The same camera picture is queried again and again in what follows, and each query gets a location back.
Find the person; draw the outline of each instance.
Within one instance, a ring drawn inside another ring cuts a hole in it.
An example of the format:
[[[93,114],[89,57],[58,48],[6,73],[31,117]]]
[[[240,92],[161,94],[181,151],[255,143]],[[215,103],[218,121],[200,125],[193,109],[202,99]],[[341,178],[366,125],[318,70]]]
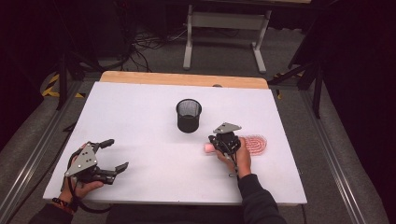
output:
[[[286,220],[279,214],[278,208],[271,193],[264,189],[256,175],[251,173],[250,153],[246,148],[244,138],[240,138],[241,147],[236,151],[236,162],[238,165],[238,188],[242,196],[243,216],[245,223],[268,223],[284,224]],[[231,172],[234,171],[233,164],[227,160],[219,151],[216,151],[218,159],[223,161]],[[57,202],[46,204],[36,215],[30,224],[68,224],[71,223],[76,208],[73,208],[72,194],[67,181],[65,188]],[[76,188],[76,196],[84,198],[89,192],[103,186],[102,182],[95,181],[84,184],[82,188]]]

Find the white table surface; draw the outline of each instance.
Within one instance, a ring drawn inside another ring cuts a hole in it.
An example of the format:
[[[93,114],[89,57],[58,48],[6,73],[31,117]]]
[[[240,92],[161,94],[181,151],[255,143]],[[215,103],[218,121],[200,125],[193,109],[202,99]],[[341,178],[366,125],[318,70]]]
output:
[[[176,105],[203,107],[195,133],[177,128]],[[43,198],[58,197],[67,162],[87,141],[115,139],[96,153],[101,169],[129,162],[113,185],[91,192],[99,203],[240,204],[236,179],[215,154],[204,152],[222,122],[236,135],[261,134],[267,148],[252,157],[252,172],[279,204],[306,203],[304,189],[270,90],[96,82]]]

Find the hand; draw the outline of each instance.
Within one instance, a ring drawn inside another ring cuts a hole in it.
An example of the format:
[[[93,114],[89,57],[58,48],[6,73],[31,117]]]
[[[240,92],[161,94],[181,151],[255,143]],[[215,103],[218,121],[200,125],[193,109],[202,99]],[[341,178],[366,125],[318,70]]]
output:
[[[248,152],[247,149],[245,138],[239,138],[239,140],[241,141],[241,147],[236,151],[236,164],[238,165],[238,176],[239,178],[242,178],[245,175],[251,174],[251,170],[250,170],[251,159],[250,159],[250,153]],[[235,169],[233,168],[233,163],[227,160],[220,151],[216,150],[216,153],[218,155],[219,160],[226,163],[228,169],[231,172],[234,172]]]
[[[72,182],[72,189],[75,189],[75,194],[80,199],[83,199],[85,196],[87,196],[89,192],[93,191],[94,189],[99,189],[104,185],[100,181],[93,181],[88,184],[79,183],[79,186],[76,187],[76,183],[74,182],[73,179],[71,180],[71,182]],[[67,177],[64,178],[64,189],[62,190],[61,195],[59,195],[59,199],[67,203],[72,202],[73,195],[70,192],[69,182],[67,181]]]

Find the black container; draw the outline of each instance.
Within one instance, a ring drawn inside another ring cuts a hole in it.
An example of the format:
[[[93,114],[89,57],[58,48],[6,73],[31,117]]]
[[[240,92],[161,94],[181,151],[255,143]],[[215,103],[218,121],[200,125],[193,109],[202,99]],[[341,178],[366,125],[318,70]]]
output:
[[[199,116],[202,112],[201,105],[192,99],[180,101],[176,106],[177,127],[183,133],[193,133],[199,127]]]

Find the black sleeve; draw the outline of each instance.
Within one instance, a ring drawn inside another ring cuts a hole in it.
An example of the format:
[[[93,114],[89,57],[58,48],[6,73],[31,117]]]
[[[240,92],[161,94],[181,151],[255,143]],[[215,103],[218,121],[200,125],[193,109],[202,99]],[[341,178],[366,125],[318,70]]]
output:
[[[262,188],[256,175],[246,175],[238,182],[247,224],[284,224],[286,220],[279,214],[271,193]]]
[[[46,204],[30,219],[29,224],[70,224],[72,219],[73,215],[52,204]]]

